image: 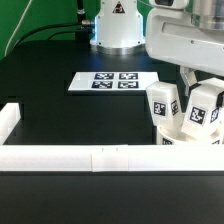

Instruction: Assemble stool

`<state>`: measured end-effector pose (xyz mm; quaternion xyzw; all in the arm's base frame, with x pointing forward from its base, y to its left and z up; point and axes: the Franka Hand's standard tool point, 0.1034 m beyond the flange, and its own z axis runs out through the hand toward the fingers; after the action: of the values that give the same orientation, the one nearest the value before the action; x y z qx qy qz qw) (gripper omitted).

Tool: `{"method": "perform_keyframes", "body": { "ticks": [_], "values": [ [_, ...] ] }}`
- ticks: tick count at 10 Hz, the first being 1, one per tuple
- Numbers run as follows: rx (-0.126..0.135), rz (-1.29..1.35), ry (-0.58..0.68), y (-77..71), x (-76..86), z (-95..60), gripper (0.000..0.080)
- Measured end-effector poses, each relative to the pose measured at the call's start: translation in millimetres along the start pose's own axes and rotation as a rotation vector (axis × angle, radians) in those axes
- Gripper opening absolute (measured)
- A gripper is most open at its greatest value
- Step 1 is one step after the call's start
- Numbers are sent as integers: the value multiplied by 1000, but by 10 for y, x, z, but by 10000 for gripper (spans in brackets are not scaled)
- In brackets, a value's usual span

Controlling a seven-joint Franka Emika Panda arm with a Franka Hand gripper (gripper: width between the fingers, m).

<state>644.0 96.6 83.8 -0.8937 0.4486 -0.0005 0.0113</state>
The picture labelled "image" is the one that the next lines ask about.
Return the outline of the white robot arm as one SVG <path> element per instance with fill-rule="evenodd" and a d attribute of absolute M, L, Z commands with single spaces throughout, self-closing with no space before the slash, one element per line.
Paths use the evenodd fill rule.
<path fill-rule="evenodd" d="M 143 18 L 137 0 L 100 0 L 94 51 L 112 55 L 145 49 L 149 57 L 178 65 L 190 91 L 194 72 L 224 77 L 224 0 L 148 0 Z"/>

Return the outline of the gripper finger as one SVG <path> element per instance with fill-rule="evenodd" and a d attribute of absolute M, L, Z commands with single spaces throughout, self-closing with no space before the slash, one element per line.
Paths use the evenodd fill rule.
<path fill-rule="evenodd" d="M 223 108 L 224 107 L 224 90 L 218 91 L 216 94 L 216 107 Z"/>

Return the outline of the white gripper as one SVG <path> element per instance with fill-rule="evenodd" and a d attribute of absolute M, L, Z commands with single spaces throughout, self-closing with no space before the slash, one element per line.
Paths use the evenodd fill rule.
<path fill-rule="evenodd" d="M 224 31 L 200 29 L 183 10 L 153 8 L 146 22 L 151 58 L 180 65 L 185 93 L 199 86 L 195 70 L 224 76 Z"/>

